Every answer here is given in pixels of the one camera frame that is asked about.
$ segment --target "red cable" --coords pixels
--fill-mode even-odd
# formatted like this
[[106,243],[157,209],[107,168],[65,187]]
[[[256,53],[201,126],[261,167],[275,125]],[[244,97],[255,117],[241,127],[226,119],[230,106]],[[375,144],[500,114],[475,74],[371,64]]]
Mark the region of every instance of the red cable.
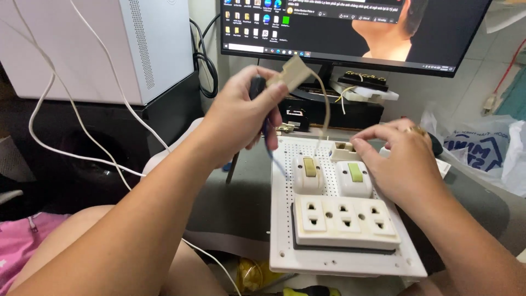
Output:
[[506,73],[504,73],[504,76],[502,77],[502,79],[500,80],[499,84],[497,85],[497,88],[495,88],[495,90],[493,91],[494,94],[497,93],[497,91],[499,90],[500,88],[500,85],[502,84],[502,82],[504,81],[504,79],[506,79],[506,76],[508,75],[508,73],[510,72],[510,69],[511,69],[511,66],[513,66],[513,64],[515,63],[515,59],[517,58],[517,55],[519,55],[519,53],[521,52],[521,49],[522,49],[522,46],[526,43],[526,39],[524,39],[521,43],[521,45],[519,45],[519,48],[517,48],[517,51],[515,52],[515,54],[513,55],[513,58],[511,59],[511,62],[510,62],[510,65],[508,66],[508,69],[506,70]]

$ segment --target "hand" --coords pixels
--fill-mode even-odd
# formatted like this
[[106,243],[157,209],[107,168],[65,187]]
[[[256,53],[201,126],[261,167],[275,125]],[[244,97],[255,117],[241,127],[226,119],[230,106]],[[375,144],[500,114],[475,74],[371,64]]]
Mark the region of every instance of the hand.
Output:
[[[263,67],[249,66],[232,76],[215,98],[199,129],[213,139],[214,152],[220,158],[219,165],[228,162],[241,149],[250,149],[259,141],[259,131],[267,115],[270,118],[270,131],[281,125],[277,105],[288,94],[284,83],[270,86],[253,101],[248,96],[253,77],[260,75],[269,80],[277,74]],[[271,150],[278,148],[276,133],[268,133],[267,143]]]
[[[402,208],[434,192],[447,192],[431,149],[431,138],[404,132],[412,126],[415,124],[409,119],[395,120],[372,126],[351,138],[382,192]],[[388,142],[386,147],[391,154],[387,159],[366,142],[376,138]]]

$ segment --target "monitor screen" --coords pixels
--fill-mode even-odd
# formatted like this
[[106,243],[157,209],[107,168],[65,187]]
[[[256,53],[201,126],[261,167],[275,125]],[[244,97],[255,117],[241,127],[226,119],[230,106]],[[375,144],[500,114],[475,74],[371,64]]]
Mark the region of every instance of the monitor screen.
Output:
[[491,0],[221,0],[221,53],[453,77]]

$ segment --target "search bar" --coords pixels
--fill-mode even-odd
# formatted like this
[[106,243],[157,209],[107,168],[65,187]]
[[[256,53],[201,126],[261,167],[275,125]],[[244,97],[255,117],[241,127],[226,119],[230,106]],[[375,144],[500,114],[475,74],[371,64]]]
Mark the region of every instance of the search bar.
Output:
[[254,53],[263,53],[265,49],[262,46],[252,46],[252,45],[241,45],[241,44],[228,44],[228,49],[232,51],[244,51],[244,52],[254,52]]

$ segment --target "blue wire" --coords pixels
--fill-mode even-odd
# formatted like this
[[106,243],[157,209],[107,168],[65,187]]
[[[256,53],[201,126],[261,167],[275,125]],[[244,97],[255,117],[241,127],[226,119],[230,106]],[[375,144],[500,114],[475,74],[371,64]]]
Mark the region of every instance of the blue wire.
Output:
[[287,173],[285,172],[285,169],[283,168],[283,166],[274,158],[274,156],[272,155],[272,151],[268,148],[268,142],[267,142],[267,139],[268,139],[268,134],[267,134],[267,124],[270,124],[270,120],[269,118],[265,118],[265,121],[263,122],[263,127],[261,128],[261,132],[263,133],[263,135],[265,136],[265,147],[267,148],[267,153],[268,153],[268,156],[270,157],[270,159],[277,165],[277,167],[279,168],[279,170],[281,171],[281,173],[283,174],[283,176],[286,178],[287,177]]

